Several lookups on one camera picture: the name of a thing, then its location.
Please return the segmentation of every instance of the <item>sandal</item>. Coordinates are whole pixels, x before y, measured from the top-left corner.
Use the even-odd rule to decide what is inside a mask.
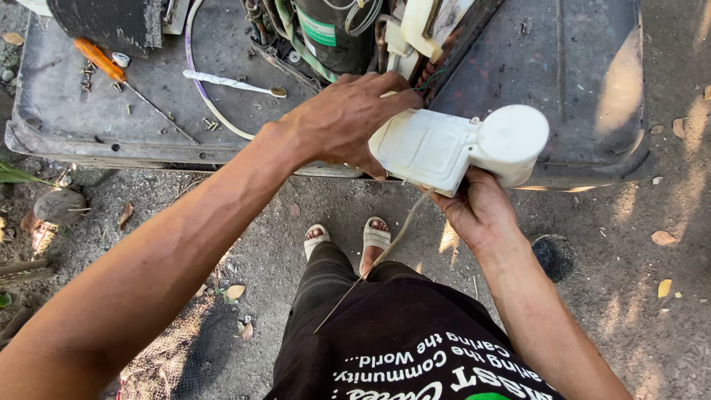
[[[381,224],[387,226],[385,221],[378,218],[377,216],[371,216],[368,222],[365,223],[365,228],[363,229],[363,252],[360,257],[360,266],[358,266],[359,276],[363,276],[363,261],[365,261],[365,250],[371,246],[379,247],[383,250],[390,246],[390,232],[381,231],[380,229],[373,228],[370,223],[373,221],[378,221]]]
[[[331,241],[331,236],[328,234],[328,231],[326,228],[324,228],[323,225],[317,223],[316,225],[313,225],[311,228],[309,228],[308,231],[306,231],[306,235],[309,235],[309,232],[313,231],[314,229],[321,229],[321,232],[324,234],[321,236],[317,236],[315,238],[309,239],[307,241],[304,241],[304,251],[306,252],[306,261],[308,261],[311,258],[311,253],[313,253],[314,248],[316,245],[318,245],[321,242],[330,242]]]

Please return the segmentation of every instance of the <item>screwdriver handle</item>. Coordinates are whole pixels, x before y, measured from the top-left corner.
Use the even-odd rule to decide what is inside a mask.
[[[102,53],[99,48],[92,45],[88,40],[83,38],[74,39],[74,47],[76,47],[79,53],[86,57],[87,60],[106,72],[109,78],[118,80],[121,83],[126,80],[124,71],[114,65],[107,56],[104,56],[104,53]]]

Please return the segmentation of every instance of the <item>black t-shirt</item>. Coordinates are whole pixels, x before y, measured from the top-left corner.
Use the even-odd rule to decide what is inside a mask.
[[[481,303],[403,278],[359,285],[309,313],[274,363],[273,399],[562,399]]]

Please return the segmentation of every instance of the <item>green compressor label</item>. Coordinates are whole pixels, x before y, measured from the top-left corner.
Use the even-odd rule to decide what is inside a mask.
[[[306,32],[309,37],[324,44],[326,46],[336,46],[336,27],[334,25],[328,25],[327,23],[321,23],[317,20],[310,18],[296,6],[296,13],[299,15],[299,23],[301,28]]]

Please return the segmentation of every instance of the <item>white motor housing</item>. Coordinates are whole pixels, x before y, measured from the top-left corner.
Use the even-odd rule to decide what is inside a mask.
[[[509,105],[478,118],[408,110],[370,138],[370,152],[394,177],[453,197],[470,165],[491,172],[501,186],[521,185],[548,141],[545,116]]]

